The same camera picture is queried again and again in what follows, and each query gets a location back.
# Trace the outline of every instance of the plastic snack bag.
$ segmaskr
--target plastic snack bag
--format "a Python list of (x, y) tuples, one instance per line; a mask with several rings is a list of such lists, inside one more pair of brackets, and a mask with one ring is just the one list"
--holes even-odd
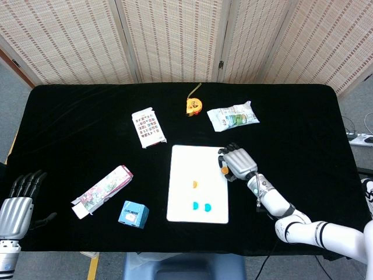
[(245, 104), (208, 111), (207, 114), (214, 130), (220, 132), (240, 125), (259, 123), (250, 104), (251, 101), (247, 101)]

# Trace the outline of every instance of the cable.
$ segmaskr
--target cable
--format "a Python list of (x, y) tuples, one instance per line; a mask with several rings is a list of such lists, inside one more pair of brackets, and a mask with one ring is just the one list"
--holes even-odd
[(201, 84), (202, 83), (199, 83), (198, 84), (198, 86), (196, 86), (195, 88), (194, 88), (194, 90), (192, 90), (191, 92), (190, 92), (190, 94), (188, 94), (188, 97), (186, 98), (186, 99), (188, 99), (200, 86), (201, 86)]
[(266, 257), (266, 259), (264, 260), (264, 262), (263, 262), (263, 264), (262, 264), (262, 266), (261, 266), (261, 268), (260, 268), (260, 270), (259, 270), (257, 276), (255, 277), (255, 280), (258, 280), (259, 276), (260, 276), (261, 273), (262, 273), (262, 270), (263, 270), (264, 265), (266, 264), (266, 262), (267, 262), (267, 260), (269, 259), (269, 257), (270, 257), (270, 256), (273, 254), (273, 252), (275, 251), (275, 249), (276, 249), (278, 243), (279, 243), (279, 240), (277, 239), (275, 245), (273, 246), (273, 248), (272, 248), (272, 250), (271, 250), (271, 252), (269, 253), (269, 255), (268, 255), (268, 256)]
[(256, 189), (258, 190), (258, 198), (256, 199), (256, 204), (260, 206), (261, 203), (261, 182), (259, 179), (259, 173), (255, 172), (255, 177), (256, 177)]
[(326, 270), (324, 269), (324, 267), (322, 266), (321, 262), (319, 261), (319, 259), (317, 258), (317, 256), (314, 256), (317, 260), (317, 262), (319, 263), (321, 269), (325, 272), (326, 276), (330, 279), (330, 280), (333, 280), (332, 277), (330, 277), (330, 275), (326, 272)]
[(373, 114), (373, 112), (368, 113), (368, 114), (365, 115), (365, 117), (364, 117), (364, 125), (365, 125), (366, 129), (367, 129), (371, 134), (373, 134), (373, 132), (368, 128), (367, 123), (366, 123), (367, 117), (368, 117), (370, 114)]
[(354, 122), (353, 122), (350, 118), (345, 117), (344, 115), (342, 116), (342, 118), (346, 118), (347, 120), (349, 120), (349, 121), (352, 123), (353, 130), (354, 130), (354, 134), (355, 134), (355, 133), (356, 133), (356, 129), (355, 129), (355, 124), (354, 124)]

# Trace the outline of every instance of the blue box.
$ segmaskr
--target blue box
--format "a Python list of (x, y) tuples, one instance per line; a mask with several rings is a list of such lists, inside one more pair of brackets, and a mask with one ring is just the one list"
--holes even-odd
[(143, 229), (148, 214), (149, 209), (145, 205), (125, 201), (118, 222)]

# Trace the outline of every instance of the pink floral package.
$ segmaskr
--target pink floral package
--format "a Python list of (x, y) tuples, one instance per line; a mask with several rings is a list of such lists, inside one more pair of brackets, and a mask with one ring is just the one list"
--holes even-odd
[(72, 201), (79, 219), (92, 214), (132, 180), (133, 174), (124, 165), (118, 166), (83, 195)]

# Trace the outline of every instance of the table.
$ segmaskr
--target table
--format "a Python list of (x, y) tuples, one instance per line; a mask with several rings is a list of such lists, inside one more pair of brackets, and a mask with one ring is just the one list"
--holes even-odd
[[(312, 221), (363, 230), (370, 217), (337, 98), (324, 85), (204, 83), (194, 94), (202, 112), (185, 116), (195, 83), (46, 85), (32, 90), (12, 153), (7, 186), (43, 169), (33, 218), (57, 212), (48, 226), (20, 242), (25, 251), (230, 252), (265, 255), (277, 237), (274, 221), (256, 213), (244, 182), (228, 185), (229, 223), (166, 220), (171, 148), (175, 144), (224, 146), (236, 142), (259, 171)], [(251, 100), (260, 124), (214, 132), (206, 112)], [(131, 114), (153, 107), (167, 143), (142, 149)], [(93, 216), (79, 220), (71, 201), (118, 165), (134, 174), (123, 190)], [(0, 189), (5, 197), (8, 188)], [(125, 200), (145, 204), (143, 230), (118, 223)], [(274, 254), (326, 254), (280, 242)]]

